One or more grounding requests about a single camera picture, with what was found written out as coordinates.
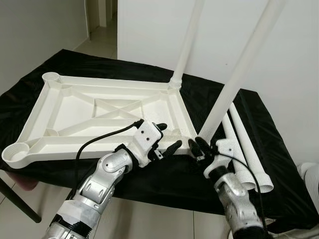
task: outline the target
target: black wire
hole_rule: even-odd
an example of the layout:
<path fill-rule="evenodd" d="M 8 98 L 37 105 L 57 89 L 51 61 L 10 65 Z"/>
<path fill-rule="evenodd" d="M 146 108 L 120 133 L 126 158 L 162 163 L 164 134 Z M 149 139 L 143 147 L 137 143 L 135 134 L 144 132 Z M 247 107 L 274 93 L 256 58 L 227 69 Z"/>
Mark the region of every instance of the black wire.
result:
<path fill-rule="evenodd" d="M 74 179 L 75 179 L 75 182 L 74 182 L 74 187 L 73 187 L 73 193 L 72 193 L 72 197 L 75 196 L 75 193 L 76 193 L 76 190 L 78 188 L 78 180 L 79 180 L 79 170 L 78 170 L 78 162 L 79 162 L 79 159 L 80 159 L 80 155 L 82 153 L 82 151 L 84 150 L 84 148 L 100 139 L 103 139 L 103 138 L 106 138 L 106 137 L 109 137 L 109 136 L 112 136 L 112 135 L 115 135 L 115 134 L 118 134 L 118 133 L 122 133 L 124 131 L 127 131 L 129 130 L 130 128 L 134 127 L 134 126 L 139 126 L 140 125 L 140 121 L 137 121 L 137 122 L 134 122 L 133 124 L 123 128 L 123 129 L 120 129 L 120 130 L 117 130 L 117 131 L 114 131 L 114 132 L 111 132 L 111 133 L 107 133 L 107 134 L 104 134 L 102 136 L 99 136 L 99 137 L 96 137 L 88 142 L 86 142 L 84 145 L 82 145 L 79 149 L 79 151 L 77 152 L 76 154 L 76 157 L 75 157 L 75 161 L 74 161 Z"/>
<path fill-rule="evenodd" d="M 237 158 L 234 158 L 232 156 L 229 156 L 229 155 L 226 155 L 226 154 L 223 154 L 223 153 L 220 153 L 218 152 L 218 154 L 222 155 L 222 156 L 226 156 L 228 158 L 231 158 L 237 162 L 239 162 L 241 165 L 243 165 L 245 168 L 248 169 L 248 171 L 251 173 L 251 175 L 253 176 L 254 180 L 255 180 L 255 183 L 256 183 L 256 186 L 257 186 L 257 191 L 258 191 L 258 196 L 259 196 L 259 204 L 260 204 L 260 210 L 261 210 L 261 220 L 262 220 L 262 223 L 263 223 L 263 228 L 264 228 L 264 231 L 266 234 L 268 234 L 268 230 L 267 230 L 267 225 L 266 225 L 266 219 L 265 219 L 265 214 L 264 214 L 264 206 L 263 206 L 263 200 L 262 200 L 262 197 L 261 197 L 261 191 L 260 191 L 260 187 L 259 187 L 259 183 L 253 173 L 253 171 L 249 168 L 248 165 L 244 164 L 242 161 L 240 161 L 239 159 Z"/>

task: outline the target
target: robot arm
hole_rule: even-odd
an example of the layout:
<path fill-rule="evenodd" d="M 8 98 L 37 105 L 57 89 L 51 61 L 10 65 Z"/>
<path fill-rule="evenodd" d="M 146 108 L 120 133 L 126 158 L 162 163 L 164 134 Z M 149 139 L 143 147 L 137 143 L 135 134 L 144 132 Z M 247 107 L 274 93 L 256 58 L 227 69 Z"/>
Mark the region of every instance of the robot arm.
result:
<path fill-rule="evenodd" d="M 236 176 L 227 170 L 233 157 L 233 141 L 229 139 L 217 141 L 216 146 L 220 154 L 213 155 L 212 149 L 202 138 L 197 137 L 195 140 L 196 142 L 189 140 L 189 147 L 199 166 L 204 169 L 205 178 L 214 184 L 233 237 L 235 239 L 265 238 L 263 225 L 254 205 L 249 201 L 248 191 Z"/>
<path fill-rule="evenodd" d="M 150 157 L 163 158 L 157 147 L 165 126 L 144 121 L 127 147 L 122 144 L 114 153 L 103 156 L 96 171 L 85 180 L 75 196 L 64 201 L 43 239 L 88 238 L 123 175 L 130 172 L 134 164 L 145 167 Z"/>

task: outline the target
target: black table leg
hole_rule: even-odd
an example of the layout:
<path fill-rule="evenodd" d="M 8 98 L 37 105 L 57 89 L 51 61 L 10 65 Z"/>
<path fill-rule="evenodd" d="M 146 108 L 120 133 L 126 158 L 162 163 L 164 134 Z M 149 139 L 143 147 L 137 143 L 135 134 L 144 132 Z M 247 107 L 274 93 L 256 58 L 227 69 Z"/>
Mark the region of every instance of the black table leg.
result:
<path fill-rule="evenodd" d="M 1 178 L 0 178 L 0 192 L 7 197 L 13 204 L 15 204 L 21 211 L 36 223 L 41 221 L 41 217 L 28 206 Z"/>

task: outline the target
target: white cylindrical pipe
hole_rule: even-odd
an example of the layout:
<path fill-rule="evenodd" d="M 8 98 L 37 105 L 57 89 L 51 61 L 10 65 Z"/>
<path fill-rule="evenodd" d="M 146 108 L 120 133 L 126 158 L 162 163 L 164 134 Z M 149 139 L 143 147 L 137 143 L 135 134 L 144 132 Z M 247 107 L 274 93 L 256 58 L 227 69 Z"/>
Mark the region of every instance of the white cylindrical pipe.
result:
<path fill-rule="evenodd" d="M 172 78 L 169 81 L 169 86 L 171 88 L 174 88 L 174 89 L 181 88 L 181 79 L 183 77 L 185 66 L 187 64 L 188 56 L 191 50 L 191 46 L 193 44 L 193 41 L 196 35 L 198 22 L 199 22 L 200 15 L 204 6 L 204 2 L 205 0 L 195 0 L 195 5 L 193 8 L 192 15 L 190 17 L 190 21 L 188 24 L 188 28 L 187 28 L 186 36 L 181 49 L 181 53 L 179 55 L 177 66 Z"/>
<path fill-rule="evenodd" d="M 233 126 L 231 125 L 230 119 L 228 114 L 226 113 L 223 120 L 223 128 L 225 131 L 225 135 L 227 139 L 232 139 L 236 142 L 234 145 L 234 157 L 240 160 L 242 163 L 247 165 L 243 152 L 241 151 L 238 139 L 236 137 L 235 131 Z M 239 182 L 243 185 L 244 188 L 247 190 L 254 189 L 256 187 L 255 180 L 251 173 L 240 163 L 233 161 L 236 177 L 238 178 Z"/>
<path fill-rule="evenodd" d="M 234 100 L 240 87 L 246 80 L 246 75 L 255 60 L 257 53 L 275 25 L 286 0 L 269 0 L 256 27 L 242 52 L 230 80 L 223 87 L 213 109 L 211 110 L 199 136 L 210 142 L 220 122 Z"/>
<path fill-rule="evenodd" d="M 274 185 L 269 175 L 265 173 L 265 170 L 260 163 L 258 155 L 254 149 L 253 144 L 250 141 L 248 133 L 239 117 L 234 103 L 230 105 L 229 111 L 231 114 L 231 118 L 233 119 L 240 144 L 243 148 L 247 164 L 255 174 L 261 193 L 268 193 L 273 190 Z"/>

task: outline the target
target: black tablecloth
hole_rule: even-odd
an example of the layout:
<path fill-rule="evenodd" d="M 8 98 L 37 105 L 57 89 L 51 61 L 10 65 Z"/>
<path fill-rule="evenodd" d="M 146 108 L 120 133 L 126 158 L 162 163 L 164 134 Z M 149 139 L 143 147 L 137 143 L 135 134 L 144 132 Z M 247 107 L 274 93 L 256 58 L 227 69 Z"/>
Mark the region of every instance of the black tablecloth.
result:
<path fill-rule="evenodd" d="M 132 62 L 93 57 L 61 50 L 0 97 L 0 151 L 14 143 L 41 92 L 42 74 L 168 82 L 172 71 Z M 197 133 L 203 126 L 223 84 L 184 75 L 180 90 Z M 263 194 L 265 215 L 277 219 L 270 226 L 274 232 L 290 228 L 309 228 L 319 222 L 319 215 L 300 178 L 274 122 L 256 92 L 240 90 L 234 104 L 252 140 L 260 161 L 270 175 L 274 189 Z M 220 126 L 214 140 L 224 138 Z M 81 159 L 79 175 L 97 159 Z M 22 169 L 12 169 L 2 160 L 5 171 L 29 176 L 46 183 L 72 187 L 73 160 L 35 162 Z M 163 206 L 223 214 L 223 208 L 209 181 L 197 170 L 187 155 L 177 155 L 150 163 L 146 168 L 127 174 L 116 186 L 115 196 Z M 257 195 L 250 199 L 259 210 Z"/>

